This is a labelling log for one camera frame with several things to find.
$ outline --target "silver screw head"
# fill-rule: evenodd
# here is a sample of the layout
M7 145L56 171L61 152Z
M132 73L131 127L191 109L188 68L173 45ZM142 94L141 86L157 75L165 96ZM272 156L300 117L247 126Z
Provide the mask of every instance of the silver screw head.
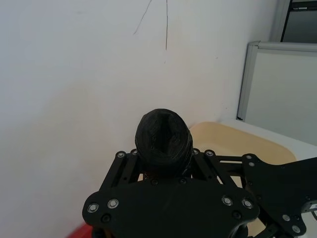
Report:
M285 220L285 221L287 221L287 222L289 222L289 221L291 220L291 218L290 218L288 215L286 215L286 214L284 214L284 215L282 216L282 218L283 218L283 220Z
M97 203L92 203L88 206L88 212L89 213L93 213L93 212L96 212L99 208L99 205Z
M300 232L301 232L301 229L299 229L298 226L293 225L293 226L292 226L292 229L293 229L293 231L294 231L295 233L300 233Z
M122 153L122 152L118 153L119 158L122 158L123 156L124 156L124 153Z
M208 156L213 156L213 152L207 151L207 152L206 152L206 155L208 155Z
M245 206L246 208L249 208L249 209L253 208L252 202L249 201L249 200L247 200L247 199L243 199L243 200L242 200L242 204L243 204L243 206Z
M227 206L231 206L231 205L233 204L231 198L226 197L226 196L222 198L222 202L223 202L225 205L227 205Z
M108 208L110 209L116 208L118 205L119 205L118 199L113 198L108 201Z

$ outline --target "screw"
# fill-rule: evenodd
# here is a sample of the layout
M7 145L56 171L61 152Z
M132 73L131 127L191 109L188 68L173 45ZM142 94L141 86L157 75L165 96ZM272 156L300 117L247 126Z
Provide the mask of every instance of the screw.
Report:
M88 206L88 212L89 213L93 213L93 212L96 212L99 208L99 205L97 203L92 203Z
M240 219L241 219L241 213L238 212L238 211L234 211L234 212L232 213L232 216L233 216L233 218L235 218L235 219L237 219L237 220L240 220Z
M222 198L222 202L227 206L231 206L233 204L232 200L226 196Z
M206 155L208 155L208 156L213 156L213 152L207 151L207 152L206 152Z
M293 226L292 226L292 229L293 229L293 231L296 232L296 233L300 233L300 232L301 232L301 229L299 229L298 226L293 225Z
M181 178L181 179L179 180L179 182L180 182L181 184L185 184L185 183L187 183L187 181L186 181L186 179L185 179L185 178Z
M120 152L120 153L118 153L117 156L118 156L119 158L122 158L122 157L124 157L124 153Z
M110 209L116 208L118 205L119 205L118 199L113 198L108 201L108 208Z
M243 206L245 206L246 208L249 208L249 209L253 208L252 202L249 201L249 200L247 200L247 199L243 199L243 200L242 200L242 204L243 204Z
M284 215L282 216L282 218L283 218L283 220L285 220L285 221L287 221L287 222L289 222L289 221L291 220L291 218L290 218L288 215L286 215L286 214L284 214Z
M152 184L152 185L158 185L158 183L159 183L159 182L158 182L156 179L151 180L151 184Z
M110 220L111 220L111 216L110 216L109 214L104 214L104 215L101 217L101 222L102 222L102 223L108 223Z

